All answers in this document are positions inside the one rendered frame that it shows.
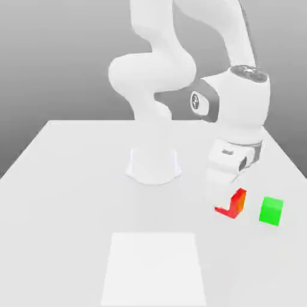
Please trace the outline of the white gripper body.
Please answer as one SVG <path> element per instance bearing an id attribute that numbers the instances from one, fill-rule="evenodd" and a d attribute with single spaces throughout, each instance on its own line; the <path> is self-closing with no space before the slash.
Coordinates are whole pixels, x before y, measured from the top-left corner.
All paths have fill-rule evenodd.
<path id="1" fill-rule="evenodd" d="M 230 197 L 236 192 L 236 175 L 209 168 L 206 171 L 206 194 L 212 200 Z"/>

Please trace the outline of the small red cube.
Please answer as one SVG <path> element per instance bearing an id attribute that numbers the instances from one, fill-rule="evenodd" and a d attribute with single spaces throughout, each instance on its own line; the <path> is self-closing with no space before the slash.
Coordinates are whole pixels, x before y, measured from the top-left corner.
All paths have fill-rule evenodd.
<path id="1" fill-rule="evenodd" d="M 243 211 L 246 197 L 246 190 L 239 188 L 231 197 L 230 207 L 226 210 L 223 207 L 215 207 L 215 211 L 229 218 L 235 219 Z"/>

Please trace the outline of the small green cube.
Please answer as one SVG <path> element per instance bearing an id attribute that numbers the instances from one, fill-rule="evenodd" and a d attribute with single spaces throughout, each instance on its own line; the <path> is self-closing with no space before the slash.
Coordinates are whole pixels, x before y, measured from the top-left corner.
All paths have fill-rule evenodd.
<path id="1" fill-rule="evenodd" d="M 283 200 L 265 196 L 261 204 L 259 221 L 278 226 L 281 219 Z"/>

